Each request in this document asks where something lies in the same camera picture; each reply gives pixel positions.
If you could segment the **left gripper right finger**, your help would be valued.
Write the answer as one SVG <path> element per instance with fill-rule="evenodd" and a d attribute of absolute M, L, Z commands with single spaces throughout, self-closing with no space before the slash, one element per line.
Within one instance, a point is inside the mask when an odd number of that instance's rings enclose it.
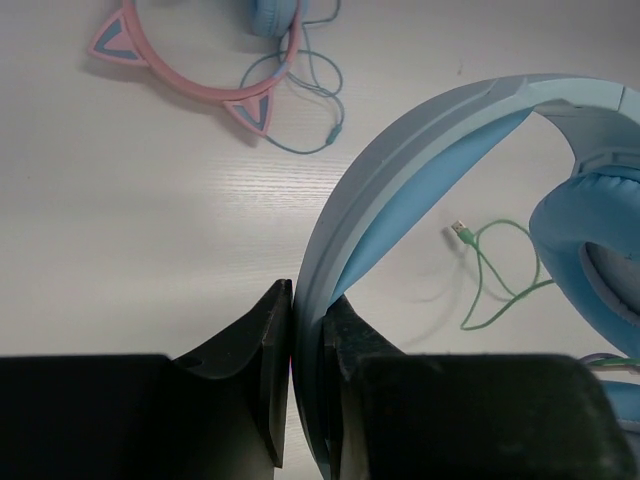
<path fill-rule="evenodd" d="M 322 322 L 330 477 L 368 479 L 361 366 L 366 358 L 398 355 L 400 350 L 361 318 L 346 296 L 336 300 Z"/>

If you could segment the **light blue headphones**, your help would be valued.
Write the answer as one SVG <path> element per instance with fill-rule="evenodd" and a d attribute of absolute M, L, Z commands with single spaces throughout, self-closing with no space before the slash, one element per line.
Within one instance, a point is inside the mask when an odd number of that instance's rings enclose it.
<path fill-rule="evenodd" d="M 464 85 L 400 117 L 356 158 L 318 218 L 299 273 L 293 376 L 308 445 L 330 474 L 320 404 L 321 320 L 482 157 L 529 115 L 563 134 L 571 176 L 534 210 L 533 244 L 583 318 L 639 353 L 639 94 L 556 74 Z"/>

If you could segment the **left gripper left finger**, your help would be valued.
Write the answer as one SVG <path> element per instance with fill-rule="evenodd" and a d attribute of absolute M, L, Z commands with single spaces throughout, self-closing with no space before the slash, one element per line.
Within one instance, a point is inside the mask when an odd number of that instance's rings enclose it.
<path fill-rule="evenodd" d="M 275 281 L 238 320 L 176 358 L 172 438 L 187 469 L 283 465 L 292 283 Z"/>

